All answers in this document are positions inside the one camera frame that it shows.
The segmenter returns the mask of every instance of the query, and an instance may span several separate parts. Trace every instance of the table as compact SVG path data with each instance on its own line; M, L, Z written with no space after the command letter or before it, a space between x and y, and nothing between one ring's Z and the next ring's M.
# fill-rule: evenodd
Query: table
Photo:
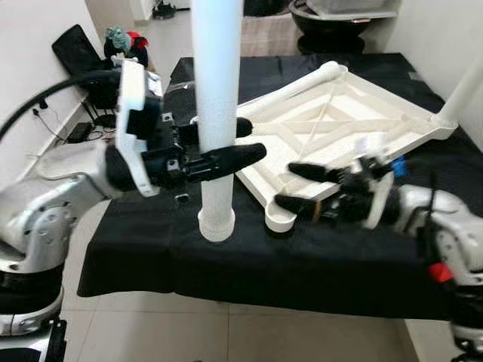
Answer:
M279 89L329 60L432 112L443 104L401 54L242 58L239 101ZM195 114L192 80L192 59L184 58L165 96L165 110L179 124ZM446 162L438 187L483 216L483 155L461 129L408 155L416 156ZM415 173L398 182L427 186L429 177ZM174 192L113 201L88 245L78 295L147 290L326 313L448 319L445 295L411 238L384 227L370 232L308 222L277 238L265 228L263 208L235 179L235 231L212 244L198 231L200 186L186 190L191 201L184 205Z

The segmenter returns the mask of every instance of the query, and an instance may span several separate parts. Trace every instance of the white tray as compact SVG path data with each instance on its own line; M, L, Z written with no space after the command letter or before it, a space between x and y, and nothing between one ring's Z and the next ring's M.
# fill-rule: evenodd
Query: white tray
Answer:
M237 116L250 119L254 130L236 144L261 142L267 156L237 176L265 207L266 224L275 232L286 232L295 220L274 204L277 193L321 200L338 190L333 183L314 183L289 173L288 163L350 166L360 155L356 145L374 136L380 139L381 132L386 156L397 158L428 140L446 139L454 130L432 121L431 112L330 63L336 65L336 75L327 77L319 69L238 107ZM319 82L314 81L317 72Z

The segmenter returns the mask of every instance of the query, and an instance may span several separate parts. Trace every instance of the black robotic finger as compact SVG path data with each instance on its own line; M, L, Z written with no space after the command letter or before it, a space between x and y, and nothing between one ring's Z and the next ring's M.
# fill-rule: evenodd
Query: black robotic finger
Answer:
M367 218L371 210L372 194L340 193L323 201L278 194L275 202L297 214L301 220L358 222Z
M319 183L342 183L346 170L343 168L334 168L328 170L326 167L319 164L304 164L292 162L288 164L290 172L295 173L305 179L317 181Z
M299 219L314 219L318 217L316 215L317 201L308 198L277 194L275 195L275 203L281 208L295 213L299 216Z
M266 148L261 143L214 149L186 164L186 178L192 183L218 179L238 172L265 156Z
M246 118L238 117L236 119L236 138L246 137L251 134L254 126ZM198 139L198 124L188 124L186 126L179 126L178 133L180 137L180 143L183 146L197 145Z
M371 212L373 199L372 192L338 192L323 201L283 194L275 196L278 206L297 214L299 219L346 223L366 220ZM398 220L400 212L399 193L398 189L394 188L389 193L380 222L392 225Z

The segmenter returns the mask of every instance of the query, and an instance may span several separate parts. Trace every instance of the tile floor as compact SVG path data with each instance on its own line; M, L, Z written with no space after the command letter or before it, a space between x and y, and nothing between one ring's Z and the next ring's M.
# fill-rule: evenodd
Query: tile floor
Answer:
M140 31L149 39L149 55L162 78L163 89L166 89L178 60L193 56L190 13L179 11L173 19L152 20ZM244 18L241 55L298 55L297 39L301 34L290 14Z
M189 12L181 12L172 20L152 21L143 31L165 88L177 60L192 56L189 27ZM64 272L67 362L408 360L395 321L229 305L174 294L77 297L85 249L107 205L93 208L72 237Z

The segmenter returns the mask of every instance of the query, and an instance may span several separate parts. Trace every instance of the white plastic rod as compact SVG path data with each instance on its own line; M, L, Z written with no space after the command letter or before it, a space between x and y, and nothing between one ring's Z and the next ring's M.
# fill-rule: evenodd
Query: white plastic rod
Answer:
M339 75L343 74L343 70L346 69L340 66L333 60L326 62L320 66L317 70L303 76L302 78L293 81L286 86L261 97L258 100L247 104L243 109L239 110L238 115L240 117L250 117L254 113L258 113L267 107L273 106L276 103L282 102L298 93L306 91L316 85L325 83L326 81L333 81Z
M483 84L483 52L466 71L441 111L433 115L432 120L442 127L458 127L457 119L461 110L472 99L481 84Z
M200 152L231 146L236 135L243 0L192 0L192 37ZM202 183L201 234L233 232L233 175Z

